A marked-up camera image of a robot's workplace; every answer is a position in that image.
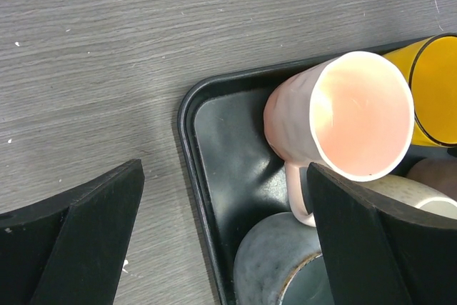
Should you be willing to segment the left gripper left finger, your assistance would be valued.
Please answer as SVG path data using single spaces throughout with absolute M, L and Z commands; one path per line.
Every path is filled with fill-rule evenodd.
M 2 304 L 112 304 L 144 189 L 141 160 L 1 214 Z

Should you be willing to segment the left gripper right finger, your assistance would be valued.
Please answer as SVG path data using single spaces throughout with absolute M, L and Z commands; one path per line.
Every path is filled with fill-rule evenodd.
M 455 304 L 456 220 L 360 186 L 316 163 L 306 173 L 336 304 Z

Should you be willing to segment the purple ceramic mug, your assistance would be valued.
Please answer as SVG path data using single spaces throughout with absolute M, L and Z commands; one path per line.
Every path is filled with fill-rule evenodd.
M 456 200 L 456 159 L 422 159 L 408 171 L 406 177 Z

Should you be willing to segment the yellow glass mug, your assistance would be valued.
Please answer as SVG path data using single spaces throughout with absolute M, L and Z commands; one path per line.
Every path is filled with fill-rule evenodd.
M 403 74 L 414 102 L 411 143 L 456 147 L 456 34 L 432 36 L 384 58 Z

